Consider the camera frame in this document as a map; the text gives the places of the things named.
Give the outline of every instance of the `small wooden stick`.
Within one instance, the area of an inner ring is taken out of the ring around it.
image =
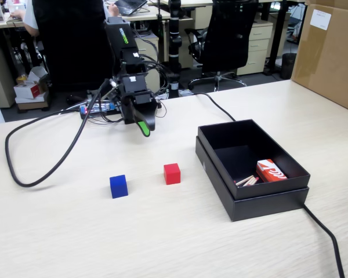
[[[240,184],[243,184],[245,181],[249,181],[251,178],[253,178],[254,176],[253,175],[251,175],[250,177],[248,177],[248,178],[246,178],[246,179],[244,179],[244,180],[242,180],[242,181],[239,181],[238,183],[236,183],[236,185],[240,185]]]
[[[250,185],[252,182],[254,182],[255,177],[253,176],[244,186]]]
[[[255,185],[259,178],[256,178],[254,181],[250,182],[248,185]]]

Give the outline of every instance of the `trash can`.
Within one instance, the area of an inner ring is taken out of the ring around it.
[[[282,55],[281,78],[290,79],[294,69],[296,53],[286,53]]]

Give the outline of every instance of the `red cube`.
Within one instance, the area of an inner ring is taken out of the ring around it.
[[[166,184],[180,183],[180,170],[178,164],[164,165],[164,177]]]

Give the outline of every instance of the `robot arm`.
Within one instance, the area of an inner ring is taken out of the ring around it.
[[[115,81],[119,86],[115,98],[121,103],[125,124],[137,123],[145,136],[155,130],[158,103],[146,85],[146,64],[139,57],[130,25],[121,17],[109,17],[104,22],[107,37],[115,57]]]

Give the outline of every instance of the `chair leg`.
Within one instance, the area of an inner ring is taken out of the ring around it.
[[[247,86],[248,86],[248,85],[246,85],[244,82],[242,82],[241,80],[236,79],[236,78],[226,78],[226,77],[223,77],[223,79],[229,80],[229,81],[236,81],[236,82],[238,82],[238,83],[244,85],[244,87],[247,87]]]
[[[188,83],[188,89],[193,90],[193,86],[195,85],[195,83],[209,83],[209,81],[214,81],[214,77],[202,77],[192,79],[190,83]]]
[[[234,72],[232,72],[232,71],[226,72],[225,74],[222,74],[221,77],[229,77],[229,75],[232,76],[231,78],[236,78],[237,77],[237,75]]]
[[[214,87],[214,91],[218,92],[219,90],[219,79],[215,80],[215,87]]]

